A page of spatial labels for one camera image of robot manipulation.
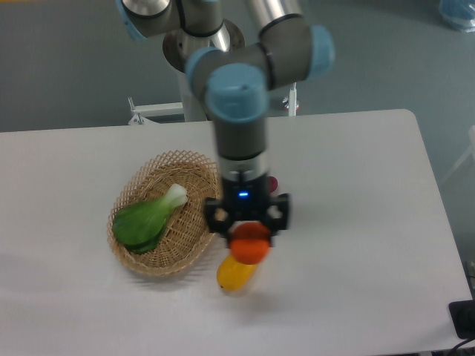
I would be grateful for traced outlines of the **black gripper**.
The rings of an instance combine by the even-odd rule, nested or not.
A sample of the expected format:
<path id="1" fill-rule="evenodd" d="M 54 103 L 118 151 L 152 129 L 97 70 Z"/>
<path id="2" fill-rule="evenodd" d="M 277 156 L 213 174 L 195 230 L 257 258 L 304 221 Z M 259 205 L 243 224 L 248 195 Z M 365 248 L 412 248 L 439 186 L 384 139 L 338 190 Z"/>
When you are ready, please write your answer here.
<path id="1" fill-rule="evenodd" d="M 270 231 L 269 244 L 280 231 L 289 228 L 290 194 L 270 196 L 268 176 L 250 181 L 231 181 L 221 178 L 222 200 L 207 197 L 203 213 L 211 233 L 219 234 L 229 248 L 231 227 L 237 222 L 256 221 Z"/>

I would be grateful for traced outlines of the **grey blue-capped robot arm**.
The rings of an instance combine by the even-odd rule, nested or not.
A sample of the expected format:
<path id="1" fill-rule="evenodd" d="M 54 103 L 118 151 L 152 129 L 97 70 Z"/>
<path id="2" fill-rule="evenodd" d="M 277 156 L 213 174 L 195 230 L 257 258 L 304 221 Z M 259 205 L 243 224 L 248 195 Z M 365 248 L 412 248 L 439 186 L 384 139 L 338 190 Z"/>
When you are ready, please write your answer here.
<path id="1" fill-rule="evenodd" d="M 205 46 L 185 60 L 189 90 L 213 123 L 223 194 L 204 202 L 210 232 L 232 238 L 235 223 L 256 221 L 271 234 L 289 225 L 290 196 L 272 196 L 266 141 L 271 90 L 313 79 L 335 59 L 324 26 L 309 25 L 296 1 L 248 1 L 257 43 L 223 51 Z"/>

